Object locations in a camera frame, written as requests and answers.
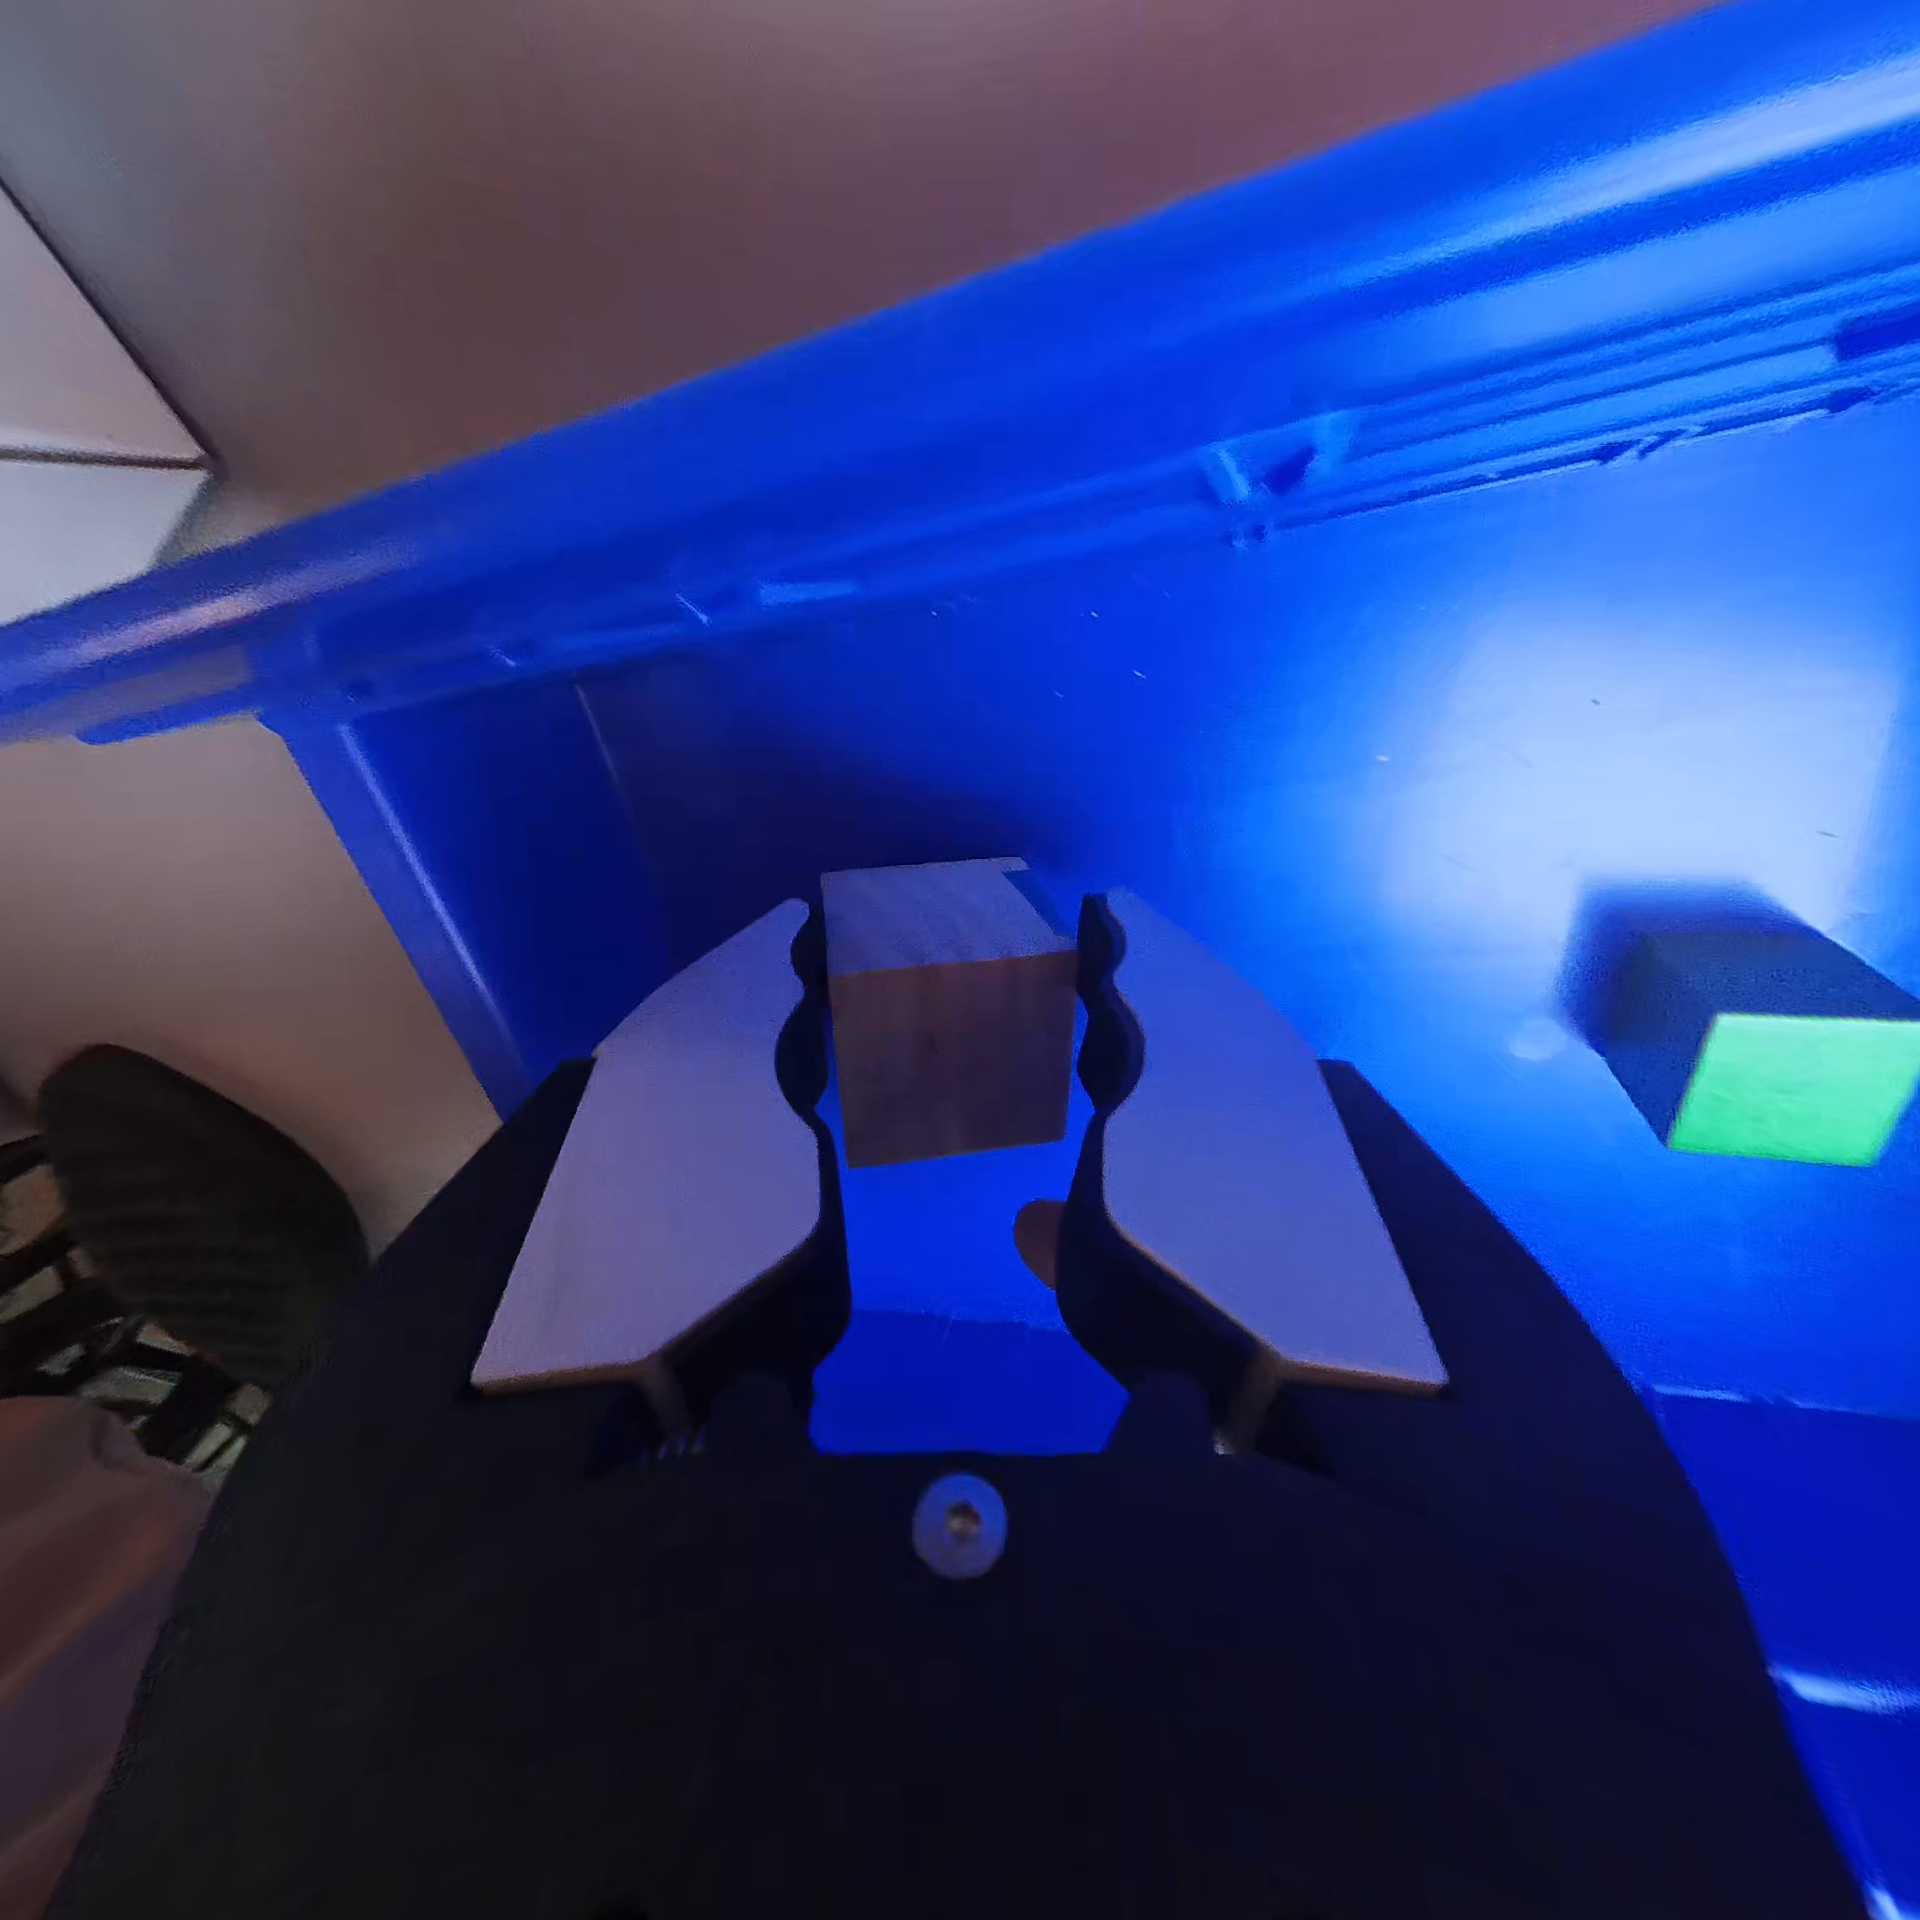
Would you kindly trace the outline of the green cube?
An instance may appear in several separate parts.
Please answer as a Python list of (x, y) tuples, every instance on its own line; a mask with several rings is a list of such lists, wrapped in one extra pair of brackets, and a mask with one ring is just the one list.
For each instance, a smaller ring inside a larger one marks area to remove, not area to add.
[(1917, 996), (1744, 883), (1594, 883), (1556, 992), (1676, 1155), (1869, 1168), (1916, 1100)]

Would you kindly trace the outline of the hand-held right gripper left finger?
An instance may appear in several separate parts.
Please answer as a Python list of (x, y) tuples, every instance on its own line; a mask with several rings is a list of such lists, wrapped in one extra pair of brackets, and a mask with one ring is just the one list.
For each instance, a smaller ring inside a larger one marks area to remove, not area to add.
[(652, 991), (594, 1049), (470, 1368), (484, 1397), (633, 1386), (704, 1421), (754, 1335), (823, 1359), (848, 1327), (821, 1125), (809, 906), (786, 898)]

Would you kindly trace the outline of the black mesh chair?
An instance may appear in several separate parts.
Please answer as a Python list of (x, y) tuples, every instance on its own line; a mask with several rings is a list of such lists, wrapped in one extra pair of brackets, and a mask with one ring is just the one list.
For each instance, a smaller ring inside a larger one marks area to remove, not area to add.
[(218, 1482), (372, 1272), (294, 1139), (148, 1055), (92, 1045), (5, 1090), (1, 1400), (97, 1410)]

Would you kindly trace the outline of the cardboard box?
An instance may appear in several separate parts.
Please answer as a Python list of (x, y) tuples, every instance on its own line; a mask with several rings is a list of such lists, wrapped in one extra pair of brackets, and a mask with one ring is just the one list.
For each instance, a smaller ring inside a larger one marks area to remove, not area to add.
[(1, 196), (1, 620), (152, 567), (208, 456)]

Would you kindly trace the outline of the wooden cube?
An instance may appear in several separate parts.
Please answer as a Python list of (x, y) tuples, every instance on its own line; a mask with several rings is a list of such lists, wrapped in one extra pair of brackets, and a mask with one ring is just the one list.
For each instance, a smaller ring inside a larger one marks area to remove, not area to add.
[(828, 872), (823, 936), (849, 1168), (1064, 1139), (1077, 939), (1021, 857)]

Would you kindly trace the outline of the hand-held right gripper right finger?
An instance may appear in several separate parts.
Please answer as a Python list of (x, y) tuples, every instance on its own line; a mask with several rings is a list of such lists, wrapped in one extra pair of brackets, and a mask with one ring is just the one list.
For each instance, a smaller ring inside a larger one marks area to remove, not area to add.
[(1448, 1370), (1305, 1035), (1137, 895), (1085, 896), (1093, 1115), (1056, 1300), (1121, 1387), (1192, 1386), (1253, 1450), (1297, 1386), (1438, 1400)]

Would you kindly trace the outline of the blue plastic bin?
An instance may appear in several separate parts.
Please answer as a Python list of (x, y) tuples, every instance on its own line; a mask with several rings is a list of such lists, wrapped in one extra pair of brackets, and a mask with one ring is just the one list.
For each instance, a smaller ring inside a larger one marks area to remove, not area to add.
[(821, 872), (1132, 888), (1494, 1210), (1916, 1916), (1916, 1112), (1694, 1156), (1628, 946), (1916, 992), (1916, 4), (1727, 4), (5, 628), (246, 713), (495, 1105)]

